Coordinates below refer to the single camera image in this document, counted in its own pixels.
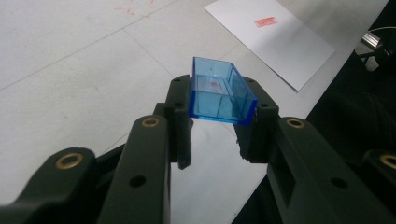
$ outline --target screw hole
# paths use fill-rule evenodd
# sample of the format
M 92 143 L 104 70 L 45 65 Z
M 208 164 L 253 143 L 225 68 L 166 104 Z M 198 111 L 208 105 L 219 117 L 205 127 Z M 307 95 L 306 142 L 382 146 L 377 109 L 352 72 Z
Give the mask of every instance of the screw hole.
M 396 170 L 396 156 L 387 154 L 382 155 L 379 159 L 388 167 Z
M 304 124 L 297 119 L 288 119 L 287 123 L 289 124 L 289 126 L 297 129 L 302 129 L 304 127 Z
M 140 188 L 145 184 L 146 184 L 146 178 L 142 175 L 134 176 L 132 177 L 131 181 L 129 181 L 129 185 L 134 189 Z
M 55 166 L 60 170 L 68 170 L 79 165 L 82 159 L 83 156 L 79 153 L 69 153 L 57 160 Z
M 149 128 L 157 126 L 158 123 L 160 123 L 160 121 L 155 118 L 148 118 L 142 121 L 142 125 Z
M 334 186 L 340 189 L 347 189 L 347 182 L 341 178 L 332 178 L 331 182 Z

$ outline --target plastic container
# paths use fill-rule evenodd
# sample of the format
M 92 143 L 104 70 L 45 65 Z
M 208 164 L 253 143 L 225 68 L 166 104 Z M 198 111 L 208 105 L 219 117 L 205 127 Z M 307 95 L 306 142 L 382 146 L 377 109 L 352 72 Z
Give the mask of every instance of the plastic container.
M 249 124 L 256 104 L 233 63 L 193 57 L 190 117 Z

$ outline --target red marking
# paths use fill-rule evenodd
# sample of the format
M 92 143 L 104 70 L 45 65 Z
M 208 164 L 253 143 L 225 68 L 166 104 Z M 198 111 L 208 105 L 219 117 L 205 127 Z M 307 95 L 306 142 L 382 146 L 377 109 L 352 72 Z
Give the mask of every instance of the red marking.
M 132 12 L 130 7 L 128 7 L 128 11 L 126 11 L 126 13 L 129 14 L 129 15 L 134 15 L 134 13 Z
M 254 23 L 256 23 L 256 26 L 260 28 L 263 26 L 275 24 L 277 23 L 277 20 L 275 19 L 275 17 L 269 17 L 258 21 L 254 21 Z

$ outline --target black machine part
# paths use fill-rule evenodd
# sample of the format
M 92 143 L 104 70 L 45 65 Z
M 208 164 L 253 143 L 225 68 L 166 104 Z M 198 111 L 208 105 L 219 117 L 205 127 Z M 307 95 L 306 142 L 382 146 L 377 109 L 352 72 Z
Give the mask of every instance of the black machine part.
M 351 169 L 309 122 L 281 119 L 262 87 L 246 81 L 259 99 L 256 114 L 234 127 L 242 158 L 268 163 L 266 195 L 275 203 L 265 220 L 396 222 L 395 154 L 373 151 Z M 191 163 L 189 95 L 190 77 L 177 77 L 166 102 L 134 123 L 125 145 L 98 158 L 77 147 L 49 157 L 20 197 L 0 207 L 0 222 L 171 223 L 170 162 L 180 169 Z

